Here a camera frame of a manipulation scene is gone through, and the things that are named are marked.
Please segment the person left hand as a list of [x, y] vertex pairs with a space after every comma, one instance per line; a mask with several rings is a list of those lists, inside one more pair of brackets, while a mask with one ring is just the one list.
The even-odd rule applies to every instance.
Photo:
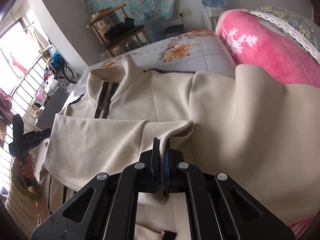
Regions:
[[16, 176], [19, 176], [19, 170], [21, 170], [21, 174], [25, 176], [25, 178], [33, 178], [34, 177], [34, 168], [32, 162], [31, 154], [27, 155], [25, 163], [15, 158], [12, 170]]

